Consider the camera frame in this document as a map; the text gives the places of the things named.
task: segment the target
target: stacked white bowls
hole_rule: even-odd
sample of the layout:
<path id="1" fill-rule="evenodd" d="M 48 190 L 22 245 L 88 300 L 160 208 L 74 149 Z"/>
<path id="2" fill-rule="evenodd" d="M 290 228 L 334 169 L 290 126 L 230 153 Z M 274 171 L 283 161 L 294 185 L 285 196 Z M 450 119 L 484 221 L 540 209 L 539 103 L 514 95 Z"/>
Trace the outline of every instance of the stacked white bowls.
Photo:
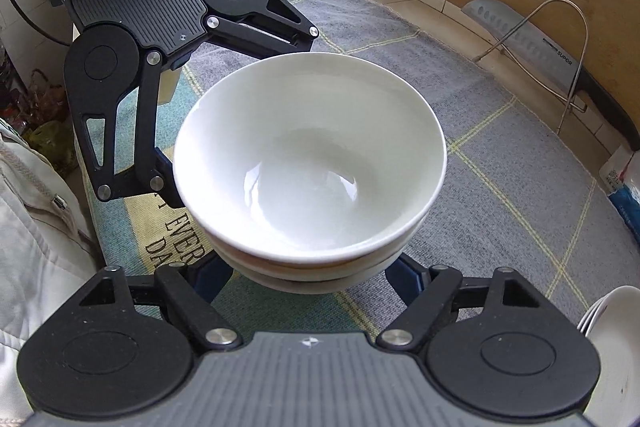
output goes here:
<path id="1" fill-rule="evenodd" d="M 447 164 L 431 107 L 359 58 L 281 55 L 220 80 L 174 148 L 180 196 L 214 249 L 262 285 L 329 293 L 389 266 Z"/>

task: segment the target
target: blue package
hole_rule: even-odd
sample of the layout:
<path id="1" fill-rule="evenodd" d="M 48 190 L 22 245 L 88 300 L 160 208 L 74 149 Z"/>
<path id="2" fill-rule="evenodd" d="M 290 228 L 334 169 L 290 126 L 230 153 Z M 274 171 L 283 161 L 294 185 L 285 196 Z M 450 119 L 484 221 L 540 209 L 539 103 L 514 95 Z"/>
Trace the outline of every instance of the blue package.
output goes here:
<path id="1" fill-rule="evenodd" d="M 629 187 L 624 185 L 610 195 L 609 200 L 617 208 L 620 216 L 625 220 L 626 225 L 631 229 L 640 245 L 640 204 L 631 195 Z"/>

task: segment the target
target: knife handle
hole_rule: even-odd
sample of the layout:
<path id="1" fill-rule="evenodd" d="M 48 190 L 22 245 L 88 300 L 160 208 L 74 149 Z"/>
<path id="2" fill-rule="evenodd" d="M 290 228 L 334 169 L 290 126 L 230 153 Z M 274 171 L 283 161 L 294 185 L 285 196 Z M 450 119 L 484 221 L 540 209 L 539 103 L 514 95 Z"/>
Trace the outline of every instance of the knife handle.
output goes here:
<path id="1" fill-rule="evenodd" d="M 629 142 L 633 152 L 640 150 L 640 134 L 631 117 L 585 68 L 580 71 L 575 90 L 589 95 L 605 120 Z"/>

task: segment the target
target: white fabric jacket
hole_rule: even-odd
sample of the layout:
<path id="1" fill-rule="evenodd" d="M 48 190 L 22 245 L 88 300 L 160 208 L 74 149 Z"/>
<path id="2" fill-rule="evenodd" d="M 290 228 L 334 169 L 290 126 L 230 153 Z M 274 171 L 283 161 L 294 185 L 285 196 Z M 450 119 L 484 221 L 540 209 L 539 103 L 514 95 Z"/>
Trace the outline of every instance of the white fabric jacket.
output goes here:
<path id="1" fill-rule="evenodd" d="M 96 272 L 78 200 L 0 120 L 0 426 L 31 413 L 15 363 L 31 334 Z"/>

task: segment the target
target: bowl rim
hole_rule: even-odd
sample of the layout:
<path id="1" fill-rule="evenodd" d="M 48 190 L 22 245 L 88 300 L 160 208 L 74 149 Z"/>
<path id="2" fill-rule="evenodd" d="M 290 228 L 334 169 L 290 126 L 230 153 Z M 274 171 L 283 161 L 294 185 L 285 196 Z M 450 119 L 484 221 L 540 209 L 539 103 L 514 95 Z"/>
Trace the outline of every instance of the bowl rim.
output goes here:
<path id="1" fill-rule="evenodd" d="M 228 82 L 233 75 L 239 74 L 241 73 L 241 71 L 244 71 L 244 70 L 260 67 L 260 65 L 264 62 L 277 62 L 279 60 L 290 60 L 289 57 L 298 57 L 299 55 L 307 55 L 307 54 L 319 55 L 321 59 L 322 57 L 324 57 L 330 60 L 345 60 L 345 61 L 356 60 L 359 62 L 364 62 L 377 70 L 385 71 L 386 73 L 390 74 L 396 81 L 398 81 L 400 85 L 404 86 L 404 89 L 410 89 L 411 91 L 413 91 L 413 93 L 420 98 L 422 103 L 424 103 L 424 105 L 427 108 L 427 111 L 431 114 L 431 116 L 433 117 L 433 120 L 436 123 L 437 129 L 438 129 L 438 135 L 440 136 L 440 143 L 442 146 L 443 162 L 440 168 L 438 183 L 436 184 L 433 194 L 431 195 L 429 200 L 422 206 L 420 211 L 415 213 L 409 220 L 407 220 L 399 228 L 396 228 L 395 230 L 383 235 L 382 237 L 379 237 L 377 240 L 373 242 L 370 239 L 366 239 L 364 241 L 360 241 L 359 243 L 354 243 L 353 245 L 349 245 L 348 247 L 332 248 L 329 250 L 305 250 L 303 255 L 296 257 L 290 254 L 290 252 L 293 251 L 292 248 L 288 248 L 287 253 L 282 253 L 282 250 L 274 251 L 273 249 L 260 249 L 260 248 L 249 247 L 248 245 L 244 244 L 242 241 L 238 241 L 236 240 L 236 238 L 230 237 L 226 235 L 226 233 L 220 232 L 220 230 L 217 230 L 216 227 L 208 223 L 207 219 L 203 215 L 201 215 L 199 211 L 189 207 L 187 202 L 188 198 L 185 197 L 185 187 L 182 186 L 182 183 L 180 181 L 180 176 L 179 176 L 180 166 L 182 165 L 180 161 L 181 150 L 182 150 L 182 147 L 180 147 L 180 136 L 182 136 L 183 132 L 186 132 L 184 131 L 185 124 L 187 123 L 187 121 L 189 121 L 190 118 L 193 118 L 192 115 L 198 110 L 198 106 L 200 105 L 201 101 L 206 96 L 210 96 L 209 93 L 213 92 L 213 90 L 216 89 L 217 86 L 220 86 L 223 82 Z M 238 248 L 238 250 L 244 251 L 249 255 L 255 255 L 256 257 L 267 259 L 269 261 L 276 261 L 278 263 L 297 263 L 297 264 L 334 263 L 336 261 L 348 261 L 351 259 L 356 259 L 357 257 L 367 255 L 372 251 L 377 250 L 378 248 L 384 247 L 388 243 L 391 243 L 392 241 L 396 240 L 403 233 L 406 233 L 409 229 L 411 229 L 411 227 L 414 227 L 416 223 L 418 223 L 418 221 L 420 221 L 420 219 L 424 217 L 424 215 L 429 211 L 429 209 L 433 205 L 433 202 L 436 200 L 436 198 L 440 194 L 440 190 L 442 189 L 442 185 L 444 184 L 444 178 L 447 172 L 447 142 L 445 140 L 444 133 L 442 131 L 442 126 L 440 125 L 440 121 L 438 120 L 438 117 L 434 113 L 433 109 L 431 108 L 429 103 L 424 99 L 424 97 L 420 94 L 420 92 L 418 92 L 418 90 L 415 89 L 414 86 L 409 84 L 405 79 L 401 78 L 400 76 L 393 73 L 392 71 L 389 71 L 386 68 L 383 68 L 382 66 L 379 66 L 368 60 L 364 60 L 363 58 L 352 57 L 351 55 L 329 53 L 329 52 L 303 52 L 303 53 L 276 55 L 274 57 L 258 60 L 257 62 L 252 62 L 251 64 L 243 66 L 242 68 L 239 68 L 238 70 L 233 71 L 232 73 L 229 73 L 227 76 L 223 77 L 221 80 L 219 80 L 209 89 L 207 89 L 207 91 L 198 99 L 198 101 L 193 105 L 193 107 L 187 113 L 187 116 L 184 118 L 184 121 L 180 126 L 180 130 L 178 131 L 177 137 L 175 139 L 175 144 L 174 144 L 173 165 L 174 165 L 175 186 L 178 190 L 178 194 L 180 194 L 182 203 L 184 204 L 186 209 L 191 213 L 191 215 L 194 217 L 197 224 L 203 227 L 203 229 L 206 229 L 207 232 L 211 233 L 216 237 L 219 237 L 229 245 L 235 248 Z"/>

